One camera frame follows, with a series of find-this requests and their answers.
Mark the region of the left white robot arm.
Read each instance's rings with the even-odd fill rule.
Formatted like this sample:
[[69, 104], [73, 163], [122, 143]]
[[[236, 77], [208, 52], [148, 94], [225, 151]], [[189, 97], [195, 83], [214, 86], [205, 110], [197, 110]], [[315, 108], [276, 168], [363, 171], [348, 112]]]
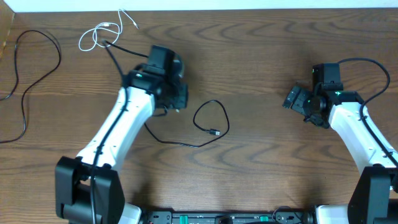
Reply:
[[55, 167], [55, 212], [70, 223], [139, 223], [142, 210], [125, 200], [119, 172], [138, 132], [158, 108], [186, 108], [184, 64], [154, 45], [147, 62], [121, 75], [121, 89], [94, 138]]

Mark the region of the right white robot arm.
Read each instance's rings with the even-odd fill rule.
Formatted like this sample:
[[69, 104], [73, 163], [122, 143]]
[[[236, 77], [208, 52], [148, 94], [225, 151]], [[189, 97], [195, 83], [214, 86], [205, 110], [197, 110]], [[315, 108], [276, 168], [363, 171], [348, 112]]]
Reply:
[[317, 205], [301, 223], [397, 223], [397, 151], [371, 119], [368, 101], [343, 87], [339, 63], [312, 68], [313, 88], [295, 85], [283, 107], [303, 115], [306, 122], [331, 128], [343, 140], [361, 174], [346, 205]]

